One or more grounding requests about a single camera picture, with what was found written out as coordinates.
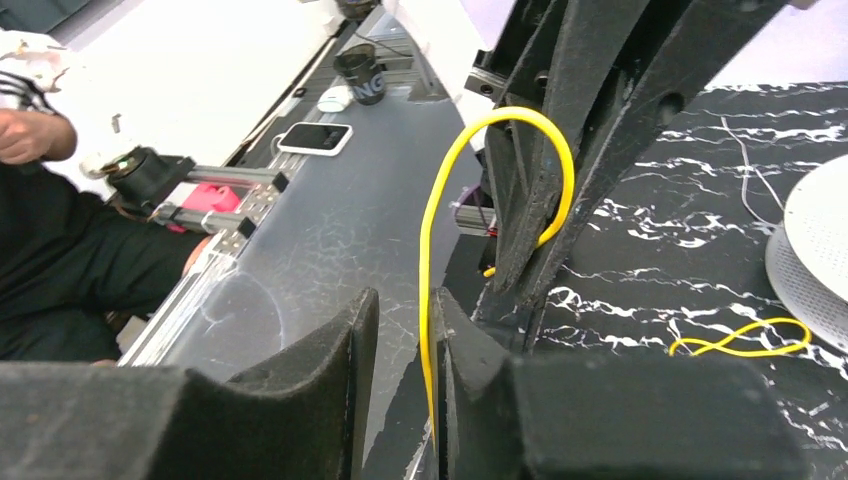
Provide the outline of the smartphone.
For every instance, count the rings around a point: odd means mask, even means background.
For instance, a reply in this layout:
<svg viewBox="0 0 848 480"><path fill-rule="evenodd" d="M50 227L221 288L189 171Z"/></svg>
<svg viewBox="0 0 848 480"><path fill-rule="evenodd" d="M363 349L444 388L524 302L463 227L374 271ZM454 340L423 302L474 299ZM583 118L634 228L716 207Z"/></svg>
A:
<svg viewBox="0 0 848 480"><path fill-rule="evenodd" d="M298 122L278 135L272 144L283 153L333 157L342 151L353 133L350 125Z"/></svg>

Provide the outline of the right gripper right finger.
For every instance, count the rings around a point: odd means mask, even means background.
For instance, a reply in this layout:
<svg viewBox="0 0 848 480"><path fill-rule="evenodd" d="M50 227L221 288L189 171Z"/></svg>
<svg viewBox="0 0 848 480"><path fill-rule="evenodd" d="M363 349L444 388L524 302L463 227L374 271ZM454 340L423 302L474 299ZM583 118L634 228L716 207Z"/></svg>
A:
<svg viewBox="0 0 848 480"><path fill-rule="evenodd" d="M759 373L727 357L516 355L430 296L445 479L807 479Z"/></svg>

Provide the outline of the person in black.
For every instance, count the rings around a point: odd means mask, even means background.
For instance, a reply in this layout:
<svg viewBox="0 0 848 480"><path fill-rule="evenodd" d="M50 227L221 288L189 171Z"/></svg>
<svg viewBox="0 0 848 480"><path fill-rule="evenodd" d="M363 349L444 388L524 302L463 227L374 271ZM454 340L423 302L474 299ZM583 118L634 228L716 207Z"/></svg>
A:
<svg viewBox="0 0 848 480"><path fill-rule="evenodd" d="M108 315L153 313L209 237L127 218L49 169L78 145L48 100L64 54L43 34L1 34L1 357L113 365Z"/></svg>

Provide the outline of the black cup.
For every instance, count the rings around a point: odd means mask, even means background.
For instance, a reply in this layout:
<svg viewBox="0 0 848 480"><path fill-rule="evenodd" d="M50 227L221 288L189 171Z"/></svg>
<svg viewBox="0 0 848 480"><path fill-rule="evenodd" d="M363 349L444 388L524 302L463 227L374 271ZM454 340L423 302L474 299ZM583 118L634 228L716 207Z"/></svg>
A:
<svg viewBox="0 0 848 480"><path fill-rule="evenodd" d="M373 45L359 44L339 53L333 68L359 104L371 106L383 100L386 82Z"/></svg>

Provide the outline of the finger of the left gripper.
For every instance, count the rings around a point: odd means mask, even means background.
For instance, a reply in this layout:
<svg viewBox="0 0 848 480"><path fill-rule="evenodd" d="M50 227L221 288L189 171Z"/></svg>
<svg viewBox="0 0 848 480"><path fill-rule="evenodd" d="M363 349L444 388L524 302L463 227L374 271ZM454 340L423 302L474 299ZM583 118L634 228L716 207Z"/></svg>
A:
<svg viewBox="0 0 848 480"><path fill-rule="evenodd" d="M534 292L497 292L490 280L475 322L502 346L532 348L554 278L602 199L656 141L672 119L781 10L779 1L645 1L648 7L617 62L628 75L625 98L576 171L572 204L562 231L547 245Z"/></svg>
<svg viewBox="0 0 848 480"><path fill-rule="evenodd" d="M625 98L628 75L617 62L648 7L645 1L521 1L492 55L505 76L498 107L545 115L567 139L576 171ZM559 156L539 129L518 120L491 126L486 162L498 218L497 292L534 292L546 262L536 241L560 203Z"/></svg>

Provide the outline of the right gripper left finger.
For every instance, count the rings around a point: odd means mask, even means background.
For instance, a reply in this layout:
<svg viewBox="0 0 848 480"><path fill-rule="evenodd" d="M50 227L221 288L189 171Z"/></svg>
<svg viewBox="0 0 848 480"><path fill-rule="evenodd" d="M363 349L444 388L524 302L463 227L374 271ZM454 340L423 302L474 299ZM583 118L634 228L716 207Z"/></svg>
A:
<svg viewBox="0 0 848 480"><path fill-rule="evenodd" d="M366 288L218 382L193 369L8 363L5 479L357 479L379 327Z"/></svg>

